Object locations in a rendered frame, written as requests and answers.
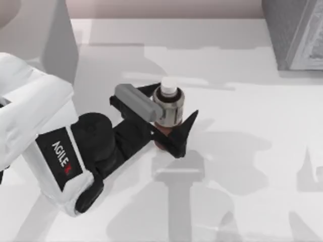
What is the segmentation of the silver bottle with white cap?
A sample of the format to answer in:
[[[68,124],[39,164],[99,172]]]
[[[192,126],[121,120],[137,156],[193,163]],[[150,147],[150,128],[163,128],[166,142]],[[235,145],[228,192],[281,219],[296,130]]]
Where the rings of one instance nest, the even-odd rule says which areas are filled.
[[[154,91],[152,99],[163,109],[162,117],[154,122],[154,126],[167,136],[183,122],[184,91],[178,86],[175,78],[164,77]]]

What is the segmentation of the grey cabinet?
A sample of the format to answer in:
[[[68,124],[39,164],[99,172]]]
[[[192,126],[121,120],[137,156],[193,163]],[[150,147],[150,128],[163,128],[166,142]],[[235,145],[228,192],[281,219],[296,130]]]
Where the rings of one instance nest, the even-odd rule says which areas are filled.
[[[261,0],[278,70],[323,71],[323,0]]]

